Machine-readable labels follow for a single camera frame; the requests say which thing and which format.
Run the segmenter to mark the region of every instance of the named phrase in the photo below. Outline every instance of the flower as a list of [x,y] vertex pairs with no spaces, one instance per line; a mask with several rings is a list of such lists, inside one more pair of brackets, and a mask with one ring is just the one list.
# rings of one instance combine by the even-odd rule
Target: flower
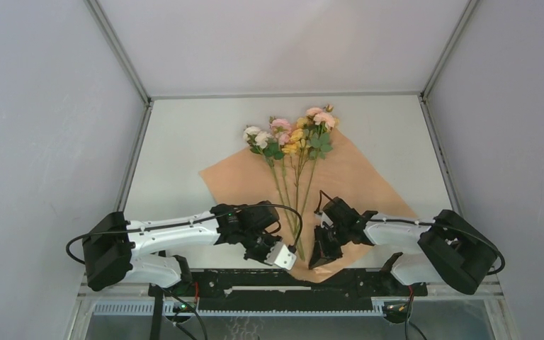
[[291,125],[286,119],[276,118],[270,122],[270,129],[274,134],[278,132],[290,132]]
[[261,132],[261,129],[257,126],[248,126],[247,129],[243,132],[243,140],[249,142],[251,136],[255,136]]
[[305,115],[307,117],[313,117],[315,115],[317,115],[318,113],[323,113],[324,110],[322,110],[321,108],[308,108],[307,111],[305,111]]
[[296,129],[291,133],[291,137],[289,139],[290,143],[296,143],[298,140],[303,138],[303,129]]
[[282,151],[285,154],[294,154],[297,152],[297,148],[298,148],[297,144],[287,144],[282,148]]
[[309,122],[310,122],[310,120],[307,119],[307,117],[297,118],[297,129],[304,128]]
[[314,117],[314,122],[316,125],[320,125],[321,123],[326,123],[327,127],[330,129],[334,128],[335,120],[334,117],[327,112],[318,113]]
[[281,133],[276,136],[276,139],[278,140],[278,145],[283,146],[289,143],[290,135],[288,133]]
[[266,131],[260,131],[257,136],[255,136],[255,144],[265,149],[268,146],[268,140],[272,138],[272,135],[269,132]]

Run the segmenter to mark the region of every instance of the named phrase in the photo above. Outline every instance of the brown wrapping paper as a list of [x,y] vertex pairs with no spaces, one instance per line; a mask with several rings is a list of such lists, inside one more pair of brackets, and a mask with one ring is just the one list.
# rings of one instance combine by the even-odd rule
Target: brown wrapping paper
[[[305,260],[297,257],[297,262],[290,271],[291,275],[300,280],[322,282],[360,259],[371,249],[370,246],[348,243],[342,248],[343,257],[341,259],[312,270],[307,267],[314,246],[314,228],[319,221],[313,213],[318,204],[319,190],[323,190],[331,197],[343,198],[347,204],[360,213],[365,210],[378,210],[387,215],[416,217],[414,211],[380,176],[357,147],[337,129],[333,130],[331,134],[331,143],[334,149],[327,154],[326,159],[318,159],[317,161],[303,214],[301,242],[305,251]],[[287,157],[285,165],[287,165],[286,178],[289,198],[292,206],[295,207],[295,175]],[[299,211],[302,209],[312,165],[313,161],[307,163],[301,177]],[[276,173],[280,187],[284,191],[281,163],[279,162],[276,165]],[[200,175],[214,199],[219,203],[254,204],[262,200],[269,200],[272,203],[281,204],[268,165],[262,156],[251,153],[247,148],[202,170]],[[327,200],[323,198],[322,205],[326,202]],[[283,226],[278,235],[282,236],[285,243],[292,244],[293,236],[285,213],[278,209],[278,214]],[[275,225],[271,226],[270,231],[275,228]]]

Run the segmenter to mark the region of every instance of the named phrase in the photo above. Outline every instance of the yellow flower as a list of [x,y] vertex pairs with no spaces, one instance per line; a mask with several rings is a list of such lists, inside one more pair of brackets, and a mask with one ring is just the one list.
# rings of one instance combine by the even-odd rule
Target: yellow flower
[[291,137],[289,138],[289,143],[296,143],[298,140],[303,138],[303,129],[293,130]]
[[307,117],[299,117],[297,118],[297,129],[304,128],[309,123],[309,120]]
[[297,145],[296,144],[285,144],[285,146],[282,148],[283,152],[285,154],[294,154],[297,152]]

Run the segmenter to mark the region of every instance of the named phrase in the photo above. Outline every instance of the bouquet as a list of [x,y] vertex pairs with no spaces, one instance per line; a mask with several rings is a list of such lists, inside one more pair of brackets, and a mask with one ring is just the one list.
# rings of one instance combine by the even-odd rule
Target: bouquet
[[[330,133],[339,124],[339,119],[331,114],[332,111],[333,106],[330,104],[324,108],[310,108],[305,112],[305,116],[298,118],[295,123],[290,123],[284,118],[270,117],[269,130],[248,126],[243,132],[243,139],[251,152],[261,155],[268,164],[280,196],[280,203],[294,208],[301,215],[307,204],[318,159],[325,159],[327,153],[332,151]],[[309,176],[306,174],[307,188],[301,198],[301,179],[309,162],[312,162],[311,171]],[[295,175],[293,197],[290,197],[288,190],[287,171],[293,171]],[[293,237],[296,237],[297,217],[289,218],[286,210],[285,216]],[[305,259],[301,241],[297,243],[297,252],[302,260]]]

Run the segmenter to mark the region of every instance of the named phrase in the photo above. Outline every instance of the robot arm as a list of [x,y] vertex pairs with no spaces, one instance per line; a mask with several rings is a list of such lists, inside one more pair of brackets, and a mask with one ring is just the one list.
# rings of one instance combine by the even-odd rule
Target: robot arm
[[180,256],[154,253],[194,245],[237,244],[245,259],[290,270],[294,251],[265,231],[278,221],[269,202],[253,206],[217,205],[201,214],[160,221],[126,221],[123,212],[107,215],[83,240],[88,286],[102,290],[124,282],[149,282],[163,288],[190,275]]
[[[392,245],[399,248],[384,269],[402,284],[445,282],[465,294],[474,294],[483,278],[504,266],[499,250],[451,210],[432,220],[390,217],[377,211],[360,215],[342,199],[332,198],[322,211],[310,268],[342,257],[341,246]],[[489,272],[497,259],[501,267]]]

